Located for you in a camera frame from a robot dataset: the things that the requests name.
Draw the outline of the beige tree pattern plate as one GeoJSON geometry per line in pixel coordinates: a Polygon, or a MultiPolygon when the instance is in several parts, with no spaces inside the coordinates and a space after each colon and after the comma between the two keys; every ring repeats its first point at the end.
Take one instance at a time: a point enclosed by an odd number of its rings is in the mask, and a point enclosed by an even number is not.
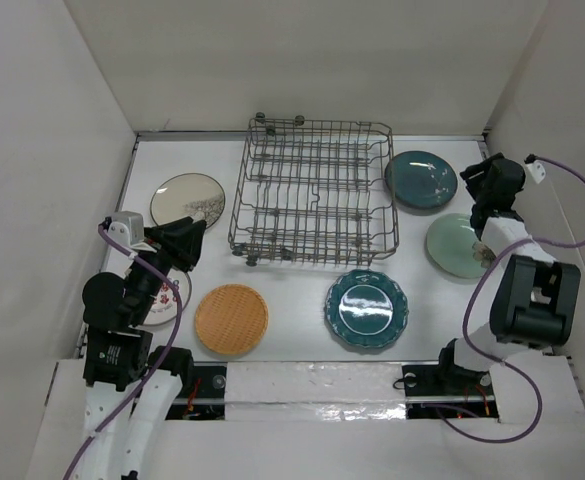
{"type": "Polygon", "coordinates": [[[226,203],[225,191],[214,178],[185,173],[164,182],[153,194],[150,215],[156,225],[185,217],[204,220],[210,228],[220,219],[226,203]]]}

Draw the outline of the pale green celadon plate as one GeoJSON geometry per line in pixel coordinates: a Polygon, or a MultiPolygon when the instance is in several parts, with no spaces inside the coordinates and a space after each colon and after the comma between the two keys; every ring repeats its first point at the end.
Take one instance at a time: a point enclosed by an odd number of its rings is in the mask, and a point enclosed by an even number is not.
{"type": "Polygon", "coordinates": [[[429,226],[426,249],[431,259],[445,272],[463,279],[483,276],[492,259],[470,224],[470,216],[443,215],[429,226]]]}

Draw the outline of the dark teal floral plate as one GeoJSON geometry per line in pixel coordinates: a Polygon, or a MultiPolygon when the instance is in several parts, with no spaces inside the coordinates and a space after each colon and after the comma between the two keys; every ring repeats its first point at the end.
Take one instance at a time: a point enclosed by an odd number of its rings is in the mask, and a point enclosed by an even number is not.
{"type": "Polygon", "coordinates": [[[386,165],[384,181],[400,204],[418,210],[443,207],[458,190],[452,166],[440,156],[420,150],[394,156],[386,165]]]}

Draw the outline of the white red floral plate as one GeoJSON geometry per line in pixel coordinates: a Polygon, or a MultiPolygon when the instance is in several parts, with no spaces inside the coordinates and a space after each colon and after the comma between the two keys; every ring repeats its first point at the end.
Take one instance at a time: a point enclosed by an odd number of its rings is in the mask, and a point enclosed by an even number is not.
{"type": "MultiPolygon", "coordinates": [[[[180,270],[172,269],[168,279],[178,291],[182,306],[186,307],[191,294],[190,275],[180,270]]],[[[161,327],[173,322],[176,317],[178,296],[167,283],[164,283],[154,297],[151,309],[142,326],[161,327]]]]}

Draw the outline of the woven bamboo round tray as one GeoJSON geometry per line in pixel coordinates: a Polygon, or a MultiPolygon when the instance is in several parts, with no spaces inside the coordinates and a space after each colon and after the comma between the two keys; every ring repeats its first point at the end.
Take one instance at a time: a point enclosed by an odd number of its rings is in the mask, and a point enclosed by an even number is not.
{"type": "Polygon", "coordinates": [[[220,355],[243,355],[261,341],[269,324],[265,300],[251,287],[226,284],[210,291],[195,312],[200,342],[220,355]]]}

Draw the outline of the teal scalloped rim plate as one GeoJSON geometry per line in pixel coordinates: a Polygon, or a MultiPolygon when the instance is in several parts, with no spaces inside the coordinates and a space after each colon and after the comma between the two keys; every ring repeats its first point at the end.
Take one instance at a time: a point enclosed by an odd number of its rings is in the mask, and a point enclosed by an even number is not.
{"type": "Polygon", "coordinates": [[[408,324],[408,299],[382,272],[352,270],[328,289],[324,318],[346,345],[381,350],[394,344],[408,324]]]}

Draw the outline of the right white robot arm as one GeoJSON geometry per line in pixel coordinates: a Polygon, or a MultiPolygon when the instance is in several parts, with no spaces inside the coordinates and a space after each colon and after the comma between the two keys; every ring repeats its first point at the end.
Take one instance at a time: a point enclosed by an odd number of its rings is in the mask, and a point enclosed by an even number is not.
{"type": "Polygon", "coordinates": [[[564,345],[581,280],[579,268],[548,254],[513,209],[526,181],[521,164],[498,153],[466,168],[461,178],[474,200],[470,225],[495,254],[491,265],[504,270],[488,321],[439,354],[434,381],[446,393],[478,383],[492,365],[517,353],[564,345]]]}

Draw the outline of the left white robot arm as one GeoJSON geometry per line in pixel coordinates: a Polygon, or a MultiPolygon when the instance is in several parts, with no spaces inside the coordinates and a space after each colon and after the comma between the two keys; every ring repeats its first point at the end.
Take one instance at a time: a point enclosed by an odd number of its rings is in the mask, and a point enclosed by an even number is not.
{"type": "Polygon", "coordinates": [[[192,288],[177,286],[169,274],[196,266],[206,228],[190,217],[147,227],[129,211],[99,224],[100,237],[131,264],[124,276],[97,273],[82,291],[84,440],[65,478],[147,478],[166,415],[195,382],[191,351],[174,344],[192,288]],[[154,347],[143,326],[161,292],[171,292],[176,311],[166,344],[154,347]]]}

